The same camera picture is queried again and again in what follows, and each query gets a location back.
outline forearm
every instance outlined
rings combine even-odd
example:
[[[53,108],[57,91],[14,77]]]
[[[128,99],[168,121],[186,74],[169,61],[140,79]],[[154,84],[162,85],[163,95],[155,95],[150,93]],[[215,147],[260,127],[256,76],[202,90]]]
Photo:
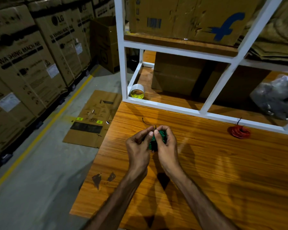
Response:
[[[237,230],[238,227],[228,219],[203,193],[181,168],[171,173],[172,181],[183,193],[193,214],[203,230]]]
[[[145,176],[128,171],[118,187],[83,230],[117,230],[127,207]]]

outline white metal frame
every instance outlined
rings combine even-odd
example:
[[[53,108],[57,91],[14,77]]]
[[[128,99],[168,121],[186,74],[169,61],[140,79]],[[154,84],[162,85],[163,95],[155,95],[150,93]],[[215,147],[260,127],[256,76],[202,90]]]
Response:
[[[178,48],[171,48],[171,47],[165,47],[165,46],[158,46],[158,45],[152,45],[152,44],[147,44],[147,43],[131,42],[131,41],[124,40],[124,29],[125,29],[125,17],[123,16],[124,0],[114,0],[114,1],[115,1],[117,39],[118,39],[118,45],[119,45],[119,64],[120,64],[120,70],[121,70],[121,84],[122,84],[122,93],[123,93],[124,102],[158,108],[162,110],[178,112],[182,114],[188,114],[192,116],[203,117],[203,118],[212,119],[212,120],[218,120],[218,121],[227,122],[227,123],[237,123],[238,121],[237,118],[209,113],[208,110],[213,104],[213,102],[215,101],[215,99],[217,98],[217,96],[219,95],[219,93],[221,92],[221,90],[224,88],[225,84],[227,83],[231,75],[234,73],[238,65],[288,72],[288,66],[244,59],[250,47],[252,46],[252,44],[254,43],[254,41],[256,40],[256,38],[258,37],[262,29],[264,28],[264,26],[267,24],[267,22],[273,15],[274,11],[276,11],[277,7],[280,5],[282,0],[267,0],[266,1],[265,5],[261,9],[257,18],[255,19],[252,27],[250,28],[245,38],[241,42],[238,48],[238,55],[235,57],[216,55],[216,54],[210,54],[210,53],[204,53],[204,52],[198,52],[198,51],[192,51],[192,50],[184,50],[184,49],[178,49]],[[131,81],[129,82],[129,85],[127,84],[127,78],[126,78],[127,71],[126,71],[125,47],[140,49],[140,62],[131,78]],[[195,58],[200,58],[200,59],[225,62],[225,63],[228,63],[229,66],[226,68],[226,70],[223,72],[223,74],[219,78],[217,84],[215,85],[209,97],[205,101],[203,107],[198,111],[194,109],[183,108],[183,107],[164,104],[160,102],[154,102],[154,101],[129,97],[131,87],[134,84],[134,81],[137,79],[141,67],[144,66],[144,67],[154,68],[153,63],[148,63],[148,62],[143,61],[144,50],[151,50],[151,51],[163,52],[163,53],[168,53],[168,54],[176,54],[176,55],[195,57]],[[274,126],[272,124],[260,123],[260,122],[245,120],[245,119],[241,119],[240,124],[248,126],[248,127],[262,129],[262,130],[288,134],[288,124],[284,127],[280,127],[280,126]]]

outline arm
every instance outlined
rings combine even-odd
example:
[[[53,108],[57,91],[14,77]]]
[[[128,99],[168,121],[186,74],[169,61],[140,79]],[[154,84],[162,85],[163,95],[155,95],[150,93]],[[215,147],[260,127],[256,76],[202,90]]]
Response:
[[[148,145],[153,126],[138,132],[126,141],[129,169],[113,194],[82,230],[117,230],[127,207],[142,180],[147,175],[150,159]]]
[[[167,142],[163,143],[157,130],[166,130]],[[183,193],[190,209],[203,230],[237,230],[235,224],[228,219],[192,181],[179,164],[177,140],[168,126],[159,126],[154,131],[158,144],[158,157],[165,173]]]

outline concrete floor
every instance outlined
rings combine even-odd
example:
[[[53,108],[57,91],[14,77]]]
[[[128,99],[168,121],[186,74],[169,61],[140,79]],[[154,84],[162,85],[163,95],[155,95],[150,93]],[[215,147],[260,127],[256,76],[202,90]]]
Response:
[[[0,178],[85,82],[34,131],[0,168]],[[0,230],[78,230],[87,219],[70,215],[98,149],[62,140],[94,90],[121,93],[120,73],[101,67],[0,186]]]

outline blue f logo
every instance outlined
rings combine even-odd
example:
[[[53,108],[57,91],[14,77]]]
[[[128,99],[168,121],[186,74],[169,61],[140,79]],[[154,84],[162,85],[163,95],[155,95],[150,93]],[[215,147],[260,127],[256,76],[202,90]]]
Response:
[[[231,25],[236,22],[237,20],[243,20],[245,17],[245,13],[239,12],[231,15],[228,19],[225,20],[223,25],[219,27],[210,27],[211,33],[216,34],[214,39],[215,41],[221,41],[221,39],[225,35],[230,35],[232,29],[230,29]]]

